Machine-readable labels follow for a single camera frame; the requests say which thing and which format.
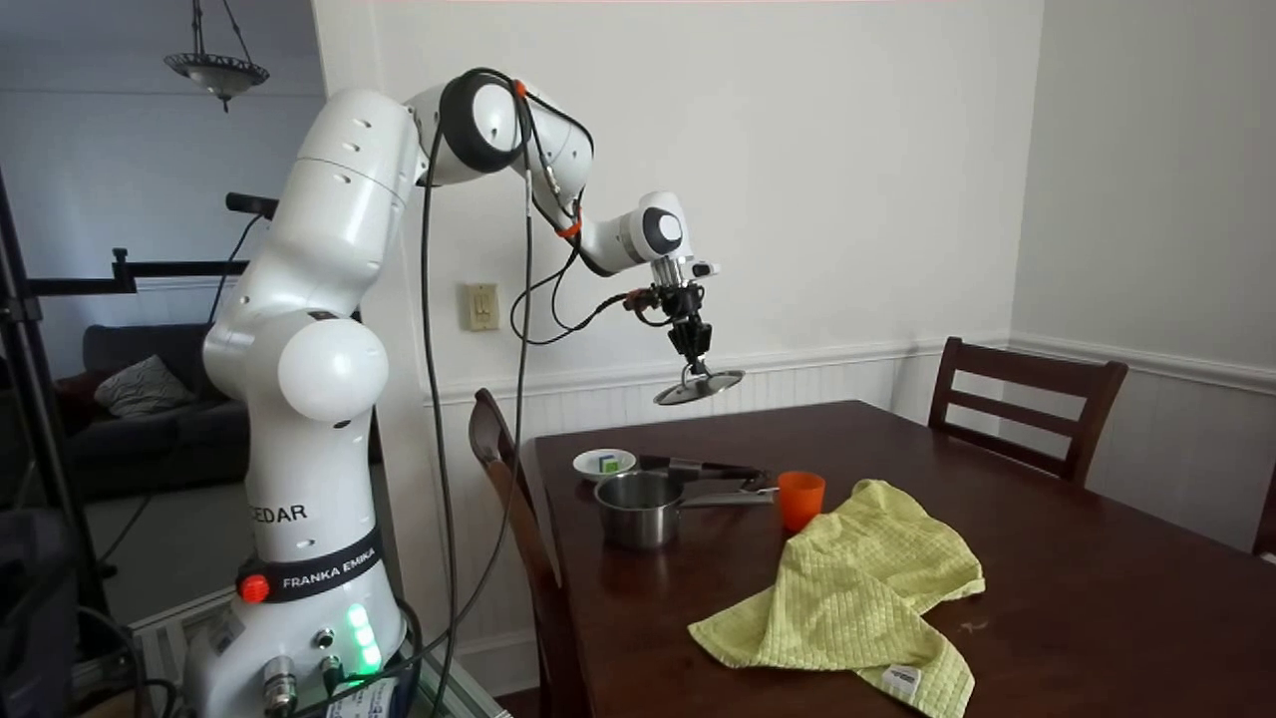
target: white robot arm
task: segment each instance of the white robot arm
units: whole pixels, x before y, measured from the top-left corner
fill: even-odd
[[[430,185],[458,185],[488,173],[515,169],[528,176],[543,221],[572,241],[596,274],[613,274],[649,264],[649,293],[629,297],[629,310],[661,308],[672,345],[686,357],[686,379],[657,397],[657,403],[686,403],[736,387],[741,374],[712,374],[702,357],[714,326],[702,324],[702,286],[714,268],[690,253],[690,232],[680,197],[643,197],[633,211],[591,223],[583,191],[591,181],[591,133],[530,92],[528,84],[474,68],[447,88],[422,92],[406,103],[435,156]]]
[[[379,92],[322,103],[278,197],[273,241],[203,345],[207,374],[252,422],[242,490],[257,556],[219,631],[192,645],[187,685],[201,715],[286,715],[301,692],[379,675],[406,643],[366,478],[371,406],[393,364],[379,337],[354,324],[354,308],[422,181],[524,173],[535,207],[585,268],[656,268],[649,293],[629,308],[661,308],[673,324],[672,341],[696,374],[681,385],[690,397],[673,399],[737,379],[702,368],[712,326],[700,321],[696,281],[705,268],[690,257],[680,199],[647,197],[596,228],[583,211],[591,156],[583,123],[488,68],[411,103]]]

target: bowl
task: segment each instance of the bowl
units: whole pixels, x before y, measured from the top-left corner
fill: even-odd
[[[640,466],[640,455],[629,455],[623,447],[591,447],[591,453],[573,455],[572,466],[591,485],[607,485],[607,478],[629,474]]]
[[[596,487],[611,547],[657,552],[680,538],[681,485],[672,474],[625,474]]]

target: ceiling light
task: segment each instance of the ceiling light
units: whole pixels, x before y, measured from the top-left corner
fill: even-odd
[[[223,99],[223,111],[233,111],[233,96],[264,84],[273,72],[252,62],[233,0],[223,0],[223,10],[242,58],[203,54],[203,10],[201,0],[192,0],[192,54],[173,54],[165,58],[165,66],[185,80],[207,88],[215,99]]]

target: pillow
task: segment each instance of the pillow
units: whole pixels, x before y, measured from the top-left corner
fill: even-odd
[[[149,357],[116,374],[110,374],[92,399],[121,421],[161,415],[173,406],[197,403],[197,397],[165,368],[161,357]]]

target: ceiling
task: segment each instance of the ceiling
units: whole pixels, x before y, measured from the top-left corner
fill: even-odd
[[[252,62],[317,58],[310,0],[236,0]],[[203,46],[238,58],[223,0],[203,0]],[[192,47],[187,0],[0,0],[0,47],[22,58],[167,58]]]

